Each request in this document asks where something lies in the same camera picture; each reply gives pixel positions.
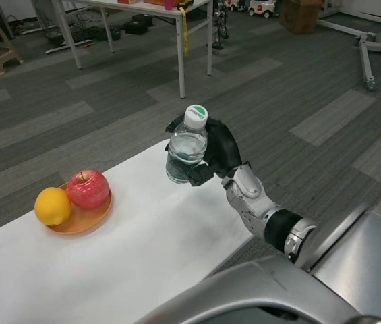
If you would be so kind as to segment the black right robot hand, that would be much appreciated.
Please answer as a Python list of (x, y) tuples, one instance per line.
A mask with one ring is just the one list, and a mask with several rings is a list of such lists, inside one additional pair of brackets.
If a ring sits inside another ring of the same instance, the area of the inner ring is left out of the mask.
[(184, 115), (180, 115), (166, 127), (172, 134), (165, 148), (168, 178), (178, 184), (201, 186), (215, 175), (232, 177), (243, 162), (228, 127), (209, 117), (203, 130), (194, 131), (183, 121)]

